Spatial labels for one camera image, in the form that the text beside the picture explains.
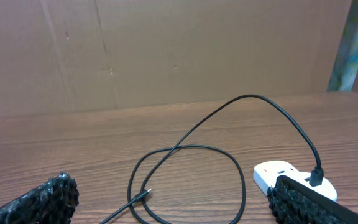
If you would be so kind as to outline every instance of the white power strip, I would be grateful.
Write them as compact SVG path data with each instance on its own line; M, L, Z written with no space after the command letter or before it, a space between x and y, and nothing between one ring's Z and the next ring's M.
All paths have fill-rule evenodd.
M293 165L285 161L268 161L254 167L254 181L265 195L267 195L269 187L275 187L276 179L280 175L285 175L336 202L338 196L336 190L326 178L323 179L321 185L312 187L308 180L310 173L299 172Z

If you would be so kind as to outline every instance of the black plug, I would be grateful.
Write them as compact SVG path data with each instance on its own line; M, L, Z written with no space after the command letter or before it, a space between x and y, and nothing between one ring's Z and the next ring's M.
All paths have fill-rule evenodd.
M314 170L311 171L309 184L312 187L319 186L321 185L321 183L323 183L323 178L324 178L323 168L318 169L317 167L315 167Z

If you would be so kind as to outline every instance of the brown tabletop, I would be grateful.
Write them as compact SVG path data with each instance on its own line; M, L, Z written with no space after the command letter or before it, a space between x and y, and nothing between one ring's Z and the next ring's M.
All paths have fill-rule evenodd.
M314 142L338 203L358 213L358 95L272 98ZM147 152L173 146L224 101L151 106L75 114L0 119L0 206L58 175L76 179L80 205L72 223L99 223L124 205L129 177ZM200 126L184 144L207 144L231 153L246 178L246 209L240 223L275 223L252 180L255 165L284 160L311 171L310 148L277 110L257 99L238 101ZM150 156L135 176L164 155ZM201 149L174 153L151 177L149 207L172 223L229 223L241 202L241 181L226 156ZM153 221L140 206L141 217ZM125 211L116 223L134 223Z

